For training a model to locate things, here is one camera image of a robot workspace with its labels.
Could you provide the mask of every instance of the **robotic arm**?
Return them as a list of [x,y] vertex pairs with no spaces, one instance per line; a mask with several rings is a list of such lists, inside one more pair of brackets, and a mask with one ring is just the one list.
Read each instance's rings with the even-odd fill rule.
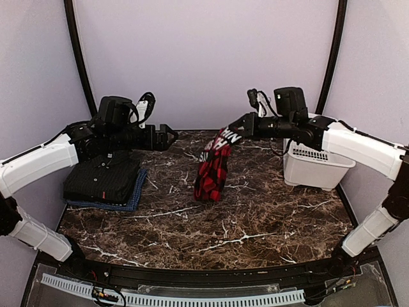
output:
[[376,210],[343,238],[332,253],[330,273],[340,275],[343,267],[366,247],[409,218],[409,148],[357,131],[343,121],[324,116],[309,118],[301,88],[275,90],[280,116],[263,116],[267,113],[262,111],[267,100],[259,93],[247,92],[258,113],[245,114],[229,126],[231,130],[241,131],[248,138],[289,138],[315,150],[353,159],[394,181]]
[[52,140],[8,160],[0,161],[0,235],[22,242],[64,262],[76,243],[33,219],[12,197],[19,189],[59,169],[74,166],[116,150],[167,150],[178,134],[167,125],[145,125],[155,97],[145,93],[136,106],[122,97],[104,97],[98,114],[89,122],[67,126]]

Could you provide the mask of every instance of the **folded blue cloth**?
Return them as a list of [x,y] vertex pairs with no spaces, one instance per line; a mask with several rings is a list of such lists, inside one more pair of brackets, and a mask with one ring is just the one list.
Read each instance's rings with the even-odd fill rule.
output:
[[136,183],[134,187],[134,192],[129,198],[128,202],[123,205],[109,204],[109,203],[99,203],[92,201],[81,201],[81,200],[65,200],[68,205],[80,206],[80,207],[93,207],[104,210],[113,210],[113,211],[126,211],[132,212],[138,208],[139,199],[141,198],[142,186],[145,183],[146,176],[148,171],[141,168],[138,172],[138,177],[136,178]]

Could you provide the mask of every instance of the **plastic basket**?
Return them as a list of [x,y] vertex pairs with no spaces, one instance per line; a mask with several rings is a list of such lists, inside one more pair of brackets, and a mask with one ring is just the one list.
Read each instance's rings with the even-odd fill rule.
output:
[[[288,139],[284,139],[284,148],[287,142]],[[330,191],[355,164],[343,156],[291,142],[284,156],[284,181],[288,185],[308,185]]]

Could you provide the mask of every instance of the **white backdrop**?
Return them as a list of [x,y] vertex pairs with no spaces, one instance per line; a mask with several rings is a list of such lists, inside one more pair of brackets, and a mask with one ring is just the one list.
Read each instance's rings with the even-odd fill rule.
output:
[[300,86],[314,111],[336,0],[75,2],[97,104],[152,91],[150,122],[218,129],[252,111],[246,92]]

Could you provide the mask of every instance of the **black pole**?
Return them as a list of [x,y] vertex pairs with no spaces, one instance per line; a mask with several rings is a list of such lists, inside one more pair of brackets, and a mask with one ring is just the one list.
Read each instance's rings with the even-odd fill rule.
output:
[[317,108],[315,110],[316,114],[322,114],[322,112],[324,111],[325,103],[327,102],[332,77],[334,76],[335,65],[337,63],[339,46],[341,45],[341,37],[343,35],[347,2],[348,0],[339,0],[338,2],[338,12],[334,29],[334,37],[332,38],[332,45],[330,56],[328,59],[327,71],[325,72],[320,98],[318,99]]
[[68,24],[68,31],[70,32],[72,50],[74,52],[75,62],[77,63],[77,69],[84,90],[85,98],[91,116],[96,115],[96,104],[94,96],[91,91],[91,85],[89,83],[87,70],[85,68],[84,58],[82,56],[81,45],[79,42],[77,23],[75,22],[75,14],[73,9],[72,0],[64,0],[66,21]]

